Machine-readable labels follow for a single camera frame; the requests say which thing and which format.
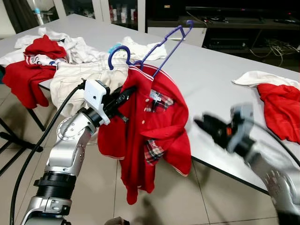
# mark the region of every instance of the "curtain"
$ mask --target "curtain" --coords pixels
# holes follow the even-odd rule
[[[3,0],[3,3],[16,33],[38,26],[27,0]]]

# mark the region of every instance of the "wall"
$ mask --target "wall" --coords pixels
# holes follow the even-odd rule
[[[11,25],[8,14],[3,4],[3,0],[0,0],[0,39],[7,38],[15,34],[15,30]]]

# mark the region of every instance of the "clothes hanger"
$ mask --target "clothes hanger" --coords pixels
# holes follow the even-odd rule
[[[172,49],[172,51],[170,52],[169,55],[167,55],[167,57],[165,58],[165,60],[163,61],[163,63],[159,66],[159,68],[157,69],[157,71],[153,74],[152,77],[155,77],[156,74],[160,71],[161,67],[163,67],[163,65],[168,61],[168,59],[170,58],[170,56],[173,54],[173,52],[176,50],[176,48],[181,44],[181,42],[184,40],[184,38],[188,35],[188,33],[191,31],[191,29],[193,28],[194,26],[194,22],[192,20],[187,20],[187,25],[189,25],[189,29],[188,31],[185,33],[184,30],[183,30],[183,27],[182,25],[179,25],[178,27],[176,27],[174,30],[172,30],[170,33],[168,33],[164,40],[160,43],[158,43],[157,45],[155,45],[148,53],[147,55],[145,55],[145,57],[142,59],[142,61],[140,62],[139,61],[136,61],[137,63],[141,63],[143,65],[143,63],[146,61],[146,59],[149,57],[149,55],[157,48],[157,47],[160,47],[163,43],[165,43],[167,40],[168,40],[168,37],[170,37],[173,33],[175,33],[176,31],[180,30],[181,31],[181,34],[182,34],[182,38],[181,40],[178,42],[178,44]]]
[[[173,54],[173,52],[176,50],[176,48],[181,44],[181,42],[184,40],[184,38],[188,35],[188,33],[191,31],[191,29],[194,26],[194,22],[192,20],[187,20],[187,25],[189,25],[189,29],[188,31],[185,33],[183,30],[182,25],[179,25],[178,27],[176,27],[174,30],[172,30],[170,33],[168,33],[164,40],[158,44],[156,44],[146,55],[142,60],[137,60],[133,63],[130,62],[130,50],[127,46],[121,45],[117,48],[115,48],[109,55],[108,57],[108,66],[109,68],[112,70],[113,69],[113,65],[112,65],[112,58],[113,58],[113,54],[115,54],[117,51],[123,49],[127,52],[127,59],[126,59],[126,63],[128,65],[136,65],[136,64],[140,64],[141,67],[140,69],[143,70],[143,64],[146,61],[146,59],[149,57],[149,55],[157,48],[160,47],[163,43],[165,43],[168,40],[168,37],[170,37],[173,33],[175,33],[176,31],[180,30],[181,34],[182,34],[182,38],[181,40],[177,43],[177,45],[172,49],[172,51],[170,52],[169,55],[167,55],[167,57],[165,58],[165,60],[163,61],[163,63],[159,66],[159,68],[157,69],[157,71],[153,74],[152,77],[155,77],[156,74],[160,71],[160,69],[163,67],[163,65],[168,61],[168,59],[170,58],[170,56]]]
[[[115,54],[117,51],[119,50],[125,50],[127,52],[127,59],[126,59],[126,64],[127,65],[136,65],[136,64],[141,64],[141,70],[143,69],[143,62],[141,60],[137,60],[134,63],[130,62],[130,50],[127,46],[125,45],[121,45],[119,47],[116,47],[114,50],[112,50],[112,52],[109,54],[108,57],[108,66],[110,70],[113,70],[113,65],[112,65],[112,58],[113,58],[113,54]]]

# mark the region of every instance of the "shelf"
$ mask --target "shelf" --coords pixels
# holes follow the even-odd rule
[[[210,49],[210,50],[218,51],[221,53],[228,53],[228,54],[251,54],[251,52],[248,48],[245,48],[245,49]],[[254,52],[254,54],[267,54],[270,52],[270,48],[268,48],[268,47],[252,48],[252,51]],[[293,50],[286,51],[286,53],[293,53],[293,52],[295,52],[295,51],[293,51]]]
[[[194,27],[202,27],[202,28],[234,28],[234,29],[265,29],[265,30],[300,30],[300,25],[296,24],[286,24],[274,22],[273,19],[264,19],[263,23],[251,23],[253,18],[235,18],[235,17],[227,17],[230,21],[236,22],[216,22],[212,23],[204,23],[199,22],[193,19],[191,16],[180,16],[176,21],[156,21],[148,19],[148,27],[177,27],[178,25],[186,26],[187,20],[194,21]]]
[[[126,27],[126,28],[131,28],[131,29],[134,29],[134,30],[137,30],[138,29],[138,22],[134,22],[134,21],[129,21],[129,22],[116,22],[116,21],[112,21],[111,22],[112,24],[114,25],[118,25],[118,26],[121,26],[121,27]]]

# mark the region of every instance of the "table leg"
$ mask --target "table leg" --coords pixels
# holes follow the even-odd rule
[[[7,140],[7,142],[0,148],[0,154],[9,147],[10,144],[15,143],[17,145],[21,146],[21,149],[18,150],[18,152],[0,169],[0,176],[22,155],[22,153],[26,149],[33,149],[35,147],[35,144],[29,143],[27,141],[24,141],[15,135],[15,133],[8,127],[8,125],[0,118],[0,125],[6,129],[5,132],[0,132],[0,137]],[[39,146],[37,148],[37,152],[42,152],[43,147]]]
[[[39,120],[38,116],[34,113],[34,111],[32,109],[27,109],[27,111],[29,112],[29,114],[31,115],[31,117],[34,119],[34,121],[37,123],[38,127],[42,131],[45,131],[46,128],[44,127],[44,125],[42,124],[42,122]]]

